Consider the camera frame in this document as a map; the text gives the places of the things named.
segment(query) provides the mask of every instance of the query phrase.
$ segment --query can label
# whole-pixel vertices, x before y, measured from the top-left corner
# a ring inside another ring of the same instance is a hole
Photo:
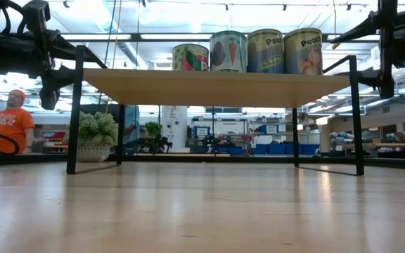
[[[210,71],[246,72],[246,37],[240,32],[218,32],[210,37]]]
[[[278,31],[252,33],[247,38],[247,71],[284,73],[282,34]]]
[[[173,70],[208,71],[209,50],[200,45],[180,45],[173,48]]]
[[[323,74],[321,33],[302,30],[284,41],[285,73]]]

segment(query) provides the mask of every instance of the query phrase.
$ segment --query ceiling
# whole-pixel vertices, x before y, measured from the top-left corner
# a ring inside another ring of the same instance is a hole
[[[26,0],[14,2],[20,5],[27,3]],[[105,61],[108,67],[159,70],[171,69],[172,49],[186,43],[182,40],[175,42],[173,39],[167,39],[167,34],[175,34],[176,38],[183,33],[211,34],[222,30],[249,33],[262,28],[274,28],[287,33],[301,27],[317,27],[324,34],[341,34],[366,19],[369,12],[375,11],[378,6],[377,0],[335,0],[335,8],[333,0],[146,0],[145,6],[139,4],[137,0],[67,0],[68,8],[65,7],[63,0],[48,2],[51,9],[48,28],[60,30],[64,37],[79,35],[79,39],[74,40],[73,44],[86,45]],[[403,10],[405,0],[399,0],[399,11]],[[8,12],[12,32],[15,32],[21,15],[12,9]],[[5,23],[4,17],[1,16],[0,30],[4,28]],[[112,37],[111,42],[92,39],[94,38],[92,34],[109,32],[130,34],[131,37],[133,34],[162,34],[165,39],[161,42],[125,40],[123,43],[129,46],[128,52],[116,46]],[[198,43],[209,47],[207,40]],[[373,64],[371,49],[377,45],[376,41],[356,41],[341,44],[333,50],[329,43],[323,43],[323,66],[328,67],[339,59],[353,54],[358,58],[359,69],[368,68]],[[73,62],[63,64],[69,67],[74,65]],[[0,76],[0,95],[3,95],[1,92],[8,92],[13,87],[32,92],[32,100],[35,100],[35,93],[41,88],[41,82],[19,74]],[[97,92],[88,84],[85,84],[83,89],[86,94]],[[69,93],[70,98],[71,90],[69,86],[62,92]],[[349,93],[349,89],[339,91],[338,94],[340,93]],[[97,96],[85,97],[83,103],[98,102]]]

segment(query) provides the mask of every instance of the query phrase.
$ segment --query green plant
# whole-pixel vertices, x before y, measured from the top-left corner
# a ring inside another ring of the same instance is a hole
[[[118,123],[113,116],[107,113],[97,112],[95,115],[81,112],[79,116],[78,145],[110,145],[114,146],[118,138]],[[68,143],[70,139],[70,125],[67,125],[67,133],[63,139]]]
[[[146,131],[150,134],[151,137],[160,136],[162,133],[162,125],[155,122],[148,122],[145,124]]]

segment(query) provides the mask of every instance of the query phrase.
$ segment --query white column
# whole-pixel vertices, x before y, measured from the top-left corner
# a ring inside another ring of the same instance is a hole
[[[186,106],[162,106],[162,136],[167,137],[173,143],[170,153],[183,153],[187,139],[187,107]]]

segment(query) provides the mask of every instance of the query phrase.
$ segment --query wooden shelf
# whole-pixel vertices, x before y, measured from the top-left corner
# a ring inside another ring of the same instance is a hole
[[[84,80],[124,105],[296,108],[349,87],[348,77],[85,69]]]

